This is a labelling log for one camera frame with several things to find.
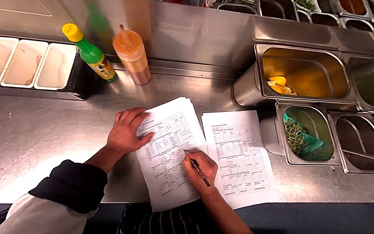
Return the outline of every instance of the black sleeve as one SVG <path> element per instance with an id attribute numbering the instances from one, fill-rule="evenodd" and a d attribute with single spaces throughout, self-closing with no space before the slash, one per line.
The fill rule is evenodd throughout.
<path id="1" fill-rule="evenodd" d="M 28 193 L 87 214 L 97 209 L 107 182 L 108 176 L 102 169 L 65 160 Z"/>

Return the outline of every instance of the wrist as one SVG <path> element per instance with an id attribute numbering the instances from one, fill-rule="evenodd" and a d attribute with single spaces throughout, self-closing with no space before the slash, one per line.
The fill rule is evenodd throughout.
<path id="1" fill-rule="evenodd" d="M 119 150 L 112 148 L 108 144 L 103 146 L 101 150 L 105 151 L 107 154 L 111 155 L 112 157 L 117 157 L 118 159 L 120 159 L 124 155 L 124 153 L 121 153 Z"/>
<path id="2" fill-rule="evenodd" d="M 123 156 L 118 151 L 104 146 L 94 156 L 87 160 L 86 164 L 92 164 L 95 167 L 109 173 L 115 163 Z"/>
<path id="3" fill-rule="evenodd" d="M 220 196 L 220 193 L 219 191 L 214 188 L 214 191 L 209 193 L 209 194 L 199 194 L 200 198 L 204 201 L 204 200 L 213 200 L 215 198 L 217 198 L 218 196 Z"/>

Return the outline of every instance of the orange squeeze bottle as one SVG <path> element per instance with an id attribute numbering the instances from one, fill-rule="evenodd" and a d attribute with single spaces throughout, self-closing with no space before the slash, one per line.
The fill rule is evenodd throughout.
<path id="1" fill-rule="evenodd" d="M 151 79 L 151 73 L 142 39 L 136 32 L 125 30 L 122 24 L 119 27 L 121 31 L 113 37 L 113 48 L 133 81 L 144 85 Z"/>

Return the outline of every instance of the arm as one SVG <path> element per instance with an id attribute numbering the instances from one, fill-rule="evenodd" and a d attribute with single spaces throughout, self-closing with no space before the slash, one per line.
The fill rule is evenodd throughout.
<path id="1" fill-rule="evenodd" d="M 199 173 L 191 165 L 190 159 L 194 159 L 197 161 L 203 175 L 211 184 L 210 187 L 206 186 Z M 206 155 L 202 151 L 188 153 L 183 160 L 183 166 L 186 170 L 187 177 L 189 178 L 190 183 L 197 190 L 197 193 L 200 195 L 200 198 L 206 205 L 207 210 L 216 221 L 222 233 L 252 233 L 248 226 L 226 203 L 226 201 L 220 195 L 219 191 L 214 186 L 217 164 L 208 155 Z"/>
<path id="2" fill-rule="evenodd" d="M 0 225 L 0 234 L 81 234 L 89 213 L 102 200 L 107 173 L 125 153 L 151 140 L 152 133 L 141 139 L 136 136 L 149 115 L 144 111 L 132 108 L 117 113 L 106 146 L 84 164 L 65 160 L 54 168 L 25 199 L 18 200 L 22 205 L 13 204 L 10 216 Z"/>

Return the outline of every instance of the stainless steel counter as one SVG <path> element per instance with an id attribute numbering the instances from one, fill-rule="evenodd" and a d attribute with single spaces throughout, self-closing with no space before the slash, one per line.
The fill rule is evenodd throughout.
<path id="1" fill-rule="evenodd" d="M 204 112 L 246 108 L 231 97 L 232 80 L 153 74 L 143 86 L 126 71 L 86 101 L 0 96 L 0 203 L 12 203 L 65 159 L 84 162 L 105 143 L 116 112 L 152 108 L 185 96 Z M 269 154 L 281 202 L 374 202 L 374 175 L 341 167 L 290 166 Z M 109 174 L 103 202 L 147 202 L 135 153 Z"/>

